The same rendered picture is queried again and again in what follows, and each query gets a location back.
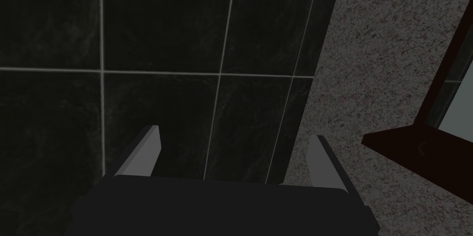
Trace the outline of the dark wooden framed window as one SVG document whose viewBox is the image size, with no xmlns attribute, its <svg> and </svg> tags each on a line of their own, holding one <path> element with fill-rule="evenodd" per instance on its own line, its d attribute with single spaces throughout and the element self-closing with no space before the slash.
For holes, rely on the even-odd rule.
<svg viewBox="0 0 473 236">
<path fill-rule="evenodd" d="M 466 6 L 413 124 L 365 134 L 361 143 L 473 205 L 473 143 L 426 124 L 471 25 L 473 0 Z"/>
</svg>

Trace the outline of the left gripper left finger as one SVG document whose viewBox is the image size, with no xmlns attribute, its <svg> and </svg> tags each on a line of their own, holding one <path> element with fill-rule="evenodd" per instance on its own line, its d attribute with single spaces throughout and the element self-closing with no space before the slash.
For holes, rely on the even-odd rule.
<svg viewBox="0 0 473 236">
<path fill-rule="evenodd" d="M 159 126 L 146 125 L 107 169 L 105 177 L 151 176 L 161 152 Z"/>
</svg>

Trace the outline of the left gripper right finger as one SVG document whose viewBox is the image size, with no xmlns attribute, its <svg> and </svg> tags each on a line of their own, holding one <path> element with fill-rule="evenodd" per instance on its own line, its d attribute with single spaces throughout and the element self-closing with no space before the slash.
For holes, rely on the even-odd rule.
<svg viewBox="0 0 473 236">
<path fill-rule="evenodd" d="M 358 196 L 348 174 L 323 136 L 310 137 L 306 161 L 312 186 L 341 189 L 349 195 Z"/>
</svg>

